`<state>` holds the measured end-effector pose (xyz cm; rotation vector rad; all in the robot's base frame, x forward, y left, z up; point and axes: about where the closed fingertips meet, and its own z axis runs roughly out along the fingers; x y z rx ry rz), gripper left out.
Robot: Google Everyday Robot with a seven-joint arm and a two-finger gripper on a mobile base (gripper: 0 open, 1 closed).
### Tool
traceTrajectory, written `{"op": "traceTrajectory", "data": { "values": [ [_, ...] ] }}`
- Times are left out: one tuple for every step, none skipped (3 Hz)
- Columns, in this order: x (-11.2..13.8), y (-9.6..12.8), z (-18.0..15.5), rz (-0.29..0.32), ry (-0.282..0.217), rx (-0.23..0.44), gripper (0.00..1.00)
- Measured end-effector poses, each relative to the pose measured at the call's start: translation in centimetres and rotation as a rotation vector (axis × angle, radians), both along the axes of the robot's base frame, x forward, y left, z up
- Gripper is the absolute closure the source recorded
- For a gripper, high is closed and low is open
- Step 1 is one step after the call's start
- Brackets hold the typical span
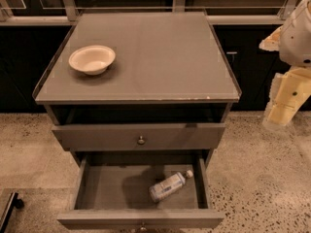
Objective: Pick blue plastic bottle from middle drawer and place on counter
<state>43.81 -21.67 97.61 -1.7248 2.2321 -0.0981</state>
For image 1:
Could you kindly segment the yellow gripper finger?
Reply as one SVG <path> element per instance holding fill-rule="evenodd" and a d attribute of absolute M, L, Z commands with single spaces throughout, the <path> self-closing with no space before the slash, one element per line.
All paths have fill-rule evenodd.
<path fill-rule="evenodd" d="M 278 27 L 268 37 L 263 39 L 259 44 L 259 48 L 267 51 L 278 51 L 281 29 L 282 27 Z"/>
<path fill-rule="evenodd" d="M 273 130 L 287 126 L 310 96 L 310 67 L 293 66 L 285 74 L 276 73 L 271 83 L 262 124 Z"/>

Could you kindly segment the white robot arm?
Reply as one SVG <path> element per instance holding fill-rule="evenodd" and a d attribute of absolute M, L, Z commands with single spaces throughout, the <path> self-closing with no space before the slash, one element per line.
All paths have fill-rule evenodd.
<path fill-rule="evenodd" d="M 301 0 L 259 48 L 278 51 L 280 59 L 290 65 L 285 74 L 275 74 L 263 118 L 266 128 L 287 126 L 311 96 L 311 0 Z"/>

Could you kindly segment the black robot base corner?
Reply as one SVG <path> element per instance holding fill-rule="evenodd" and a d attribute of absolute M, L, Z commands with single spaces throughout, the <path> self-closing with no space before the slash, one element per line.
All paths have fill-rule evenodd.
<path fill-rule="evenodd" d="M 8 202 L 6 204 L 6 207 L 4 209 L 3 214 L 1 215 L 0 219 L 0 233 L 5 233 L 5 230 L 7 228 L 7 225 L 9 223 L 11 214 L 14 209 L 23 209 L 24 208 L 24 202 L 18 197 L 17 192 L 12 192 L 9 196 Z"/>

